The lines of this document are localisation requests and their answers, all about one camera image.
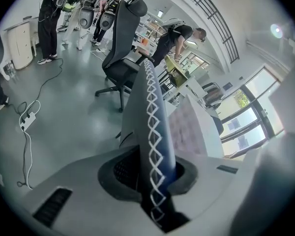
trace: sneaker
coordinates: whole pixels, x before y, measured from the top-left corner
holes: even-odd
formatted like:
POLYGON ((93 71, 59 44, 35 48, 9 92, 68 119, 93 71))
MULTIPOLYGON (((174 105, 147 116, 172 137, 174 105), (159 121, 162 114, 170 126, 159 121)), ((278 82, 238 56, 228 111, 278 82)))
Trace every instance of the sneaker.
POLYGON ((49 63, 49 62, 51 62, 51 61, 53 61, 53 60, 50 59, 50 58, 41 59, 41 60, 39 60, 39 61, 37 62, 37 64, 39 64, 39 65, 43 65, 43 64, 49 63))
MULTIPOLYGON (((8 102, 9 102, 9 97, 6 99, 5 103, 8 104, 8 102)), ((4 106, 5 106, 6 104, 2 104, 2 105, 0 105, 0 110, 1 110, 2 108, 4 108, 4 106)))

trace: floor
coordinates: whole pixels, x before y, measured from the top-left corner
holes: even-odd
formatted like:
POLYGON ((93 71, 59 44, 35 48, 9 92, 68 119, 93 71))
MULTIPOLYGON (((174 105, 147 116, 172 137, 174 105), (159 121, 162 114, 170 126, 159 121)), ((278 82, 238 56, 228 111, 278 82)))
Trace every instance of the floor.
MULTIPOLYGON (((36 186, 65 165, 118 147, 114 138, 121 130, 122 114, 118 92, 94 97, 96 90, 111 86, 105 82, 102 61, 90 53, 95 50, 87 41, 82 51, 77 50, 78 32, 74 32, 69 45, 62 45, 63 33, 58 33, 58 56, 63 58, 63 72, 49 81, 42 90, 40 112, 28 133, 32 138, 33 167, 29 183, 36 186)), ((40 49, 33 62, 10 81, 2 79, 1 85, 10 103, 31 103, 40 86, 55 76, 60 60, 40 66, 40 49)), ((102 59, 103 53, 96 53, 102 59)), ((25 137, 18 126, 19 116, 12 107, 0 111, 0 174, 3 191, 15 200, 29 189, 19 188, 24 182, 22 173, 25 137)), ((26 152, 26 167, 30 165, 30 148, 26 152)))

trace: water bottle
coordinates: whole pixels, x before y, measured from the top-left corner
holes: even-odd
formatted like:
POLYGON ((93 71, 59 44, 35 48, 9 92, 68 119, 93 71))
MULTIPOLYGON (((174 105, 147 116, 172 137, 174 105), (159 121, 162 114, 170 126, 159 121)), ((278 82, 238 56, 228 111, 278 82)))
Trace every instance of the water bottle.
POLYGON ((15 68, 14 68, 14 65, 11 61, 7 62, 6 70, 8 72, 8 75, 10 76, 10 78, 13 78, 15 75, 15 68))

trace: railing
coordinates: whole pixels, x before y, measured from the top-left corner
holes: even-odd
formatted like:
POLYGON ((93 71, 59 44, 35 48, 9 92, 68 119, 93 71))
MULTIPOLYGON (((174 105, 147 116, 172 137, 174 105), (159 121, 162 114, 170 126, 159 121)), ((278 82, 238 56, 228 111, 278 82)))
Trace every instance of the railing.
POLYGON ((236 59, 239 59, 238 50, 232 36, 230 29, 228 28, 224 18, 218 11, 216 6, 211 0, 192 0, 196 6, 199 6, 207 15, 207 19, 211 20, 222 38, 222 42, 225 45, 230 57, 231 63, 236 59))

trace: power strip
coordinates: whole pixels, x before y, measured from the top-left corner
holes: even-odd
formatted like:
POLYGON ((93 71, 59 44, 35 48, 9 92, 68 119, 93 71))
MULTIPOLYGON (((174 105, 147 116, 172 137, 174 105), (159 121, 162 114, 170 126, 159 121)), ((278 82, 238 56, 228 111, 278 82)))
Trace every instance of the power strip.
POLYGON ((23 127, 24 127, 23 130, 26 131, 35 120, 36 120, 36 116, 33 112, 31 112, 29 114, 29 117, 25 118, 25 120, 24 120, 25 122, 24 123, 21 122, 21 124, 20 124, 21 129, 23 129, 23 127))

